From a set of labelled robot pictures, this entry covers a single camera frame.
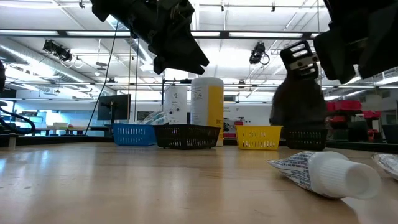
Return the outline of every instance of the yellow basket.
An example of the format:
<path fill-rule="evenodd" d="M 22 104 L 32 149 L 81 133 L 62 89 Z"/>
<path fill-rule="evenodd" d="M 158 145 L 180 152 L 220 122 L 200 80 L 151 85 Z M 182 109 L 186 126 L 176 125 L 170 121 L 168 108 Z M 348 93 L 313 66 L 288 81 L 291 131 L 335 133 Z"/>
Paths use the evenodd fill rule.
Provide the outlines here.
<path fill-rule="evenodd" d="M 282 126 L 236 126 L 240 149 L 278 150 Z"/>

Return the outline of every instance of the ceiling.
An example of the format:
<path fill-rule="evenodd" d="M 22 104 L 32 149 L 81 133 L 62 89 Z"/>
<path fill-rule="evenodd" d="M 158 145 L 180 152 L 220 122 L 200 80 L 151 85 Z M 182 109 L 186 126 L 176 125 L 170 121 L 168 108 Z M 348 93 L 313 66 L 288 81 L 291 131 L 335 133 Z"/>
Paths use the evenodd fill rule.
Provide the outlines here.
<path fill-rule="evenodd" d="M 101 22 L 91 12 L 91 3 L 83 2 L 84 9 L 79 7 L 79 0 L 2 0 L 0 2 L 0 21 L 2 21 L 0 30 L 114 30 L 111 18 L 109 22 Z M 196 10 L 192 30 L 324 32 L 328 30 L 330 22 L 323 1 L 317 2 L 317 0 L 192 0 L 190 2 Z M 273 2 L 276 4 L 275 12 L 271 12 L 270 6 Z M 221 5 L 224 5 L 224 12 L 221 11 Z M 5 41 L 4 39 L 11 39 L 47 56 L 47 53 L 42 50 L 44 38 L 0 37 L 0 44 Z M 53 38 L 52 40 L 71 49 L 76 57 L 79 56 L 82 59 L 81 68 L 72 66 L 70 69 L 88 80 L 104 82 L 104 72 L 101 72 L 99 76 L 95 75 L 98 68 L 96 62 L 108 63 L 113 39 L 102 39 L 100 44 L 98 39 Z M 251 50 L 259 41 L 264 42 L 271 56 L 271 62 L 266 66 L 250 65 L 248 61 Z M 210 61 L 203 76 L 222 78 L 225 83 L 237 83 L 238 80 L 245 80 L 246 83 L 283 80 L 286 71 L 275 52 L 293 43 L 292 40 L 269 39 L 197 39 L 197 42 Z M 140 45 L 142 52 L 153 57 L 147 50 L 146 43 L 142 41 Z M 161 81 L 161 77 L 154 72 L 140 69 L 145 63 L 143 60 L 130 60 L 130 53 L 136 58 L 137 53 L 134 49 L 131 50 L 128 41 L 115 40 L 109 65 L 109 77 L 117 77 L 117 82 L 127 82 L 126 77 L 135 78 L 137 74 L 139 82 Z M 56 60 L 53 55 L 49 55 L 49 58 Z M 193 78 L 196 75 L 189 74 L 188 77 Z M 322 83 L 324 85 L 337 84 L 328 80 L 322 80 Z M 110 89 L 125 90 L 126 86 L 111 86 Z"/>

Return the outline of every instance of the mesh basket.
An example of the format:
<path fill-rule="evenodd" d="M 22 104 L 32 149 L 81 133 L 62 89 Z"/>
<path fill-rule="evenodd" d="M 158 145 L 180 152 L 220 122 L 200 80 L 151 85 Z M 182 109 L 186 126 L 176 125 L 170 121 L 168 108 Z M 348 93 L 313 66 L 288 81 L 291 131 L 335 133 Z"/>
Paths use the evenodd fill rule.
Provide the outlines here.
<path fill-rule="evenodd" d="M 155 125 L 157 145 L 171 149 L 209 149 L 217 144 L 219 127 L 192 124 Z"/>
<path fill-rule="evenodd" d="M 240 149 L 278 150 L 281 126 L 237 126 Z"/>
<path fill-rule="evenodd" d="M 114 142 L 118 146 L 151 146 L 156 144 L 154 127 L 140 124 L 113 124 Z"/>
<path fill-rule="evenodd" d="M 327 129 L 284 128 L 287 147 L 300 150 L 323 150 L 328 137 Z"/>

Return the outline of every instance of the tube cap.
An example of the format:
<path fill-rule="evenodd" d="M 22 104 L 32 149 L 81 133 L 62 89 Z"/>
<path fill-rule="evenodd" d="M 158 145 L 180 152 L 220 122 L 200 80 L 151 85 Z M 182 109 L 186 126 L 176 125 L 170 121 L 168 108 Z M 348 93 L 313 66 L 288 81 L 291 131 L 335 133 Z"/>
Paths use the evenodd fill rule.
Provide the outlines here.
<path fill-rule="evenodd" d="M 344 159 L 327 159 L 319 170 L 325 190 L 339 197 L 370 199 L 379 193 L 379 174 L 370 166 Z"/>

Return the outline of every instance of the white container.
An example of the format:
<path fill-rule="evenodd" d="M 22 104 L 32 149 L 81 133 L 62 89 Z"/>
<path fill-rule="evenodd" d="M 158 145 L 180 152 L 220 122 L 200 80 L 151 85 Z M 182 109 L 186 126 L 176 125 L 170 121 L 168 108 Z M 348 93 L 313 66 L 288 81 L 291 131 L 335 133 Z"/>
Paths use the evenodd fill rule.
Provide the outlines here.
<path fill-rule="evenodd" d="M 268 163 L 297 185 L 329 198 L 370 199 L 379 193 L 379 174 L 337 152 L 301 152 Z"/>
<path fill-rule="evenodd" d="M 188 88 L 171 86 L 165 92 L 164 112 L 170 124 L 187 123 Z"/>
<path fill-rule="evenodd" d="M 220 127 L 217 146 L 223 146 L 224 82 L 219 78 L 200 77 L 191 85 L 191 124 Z"/>

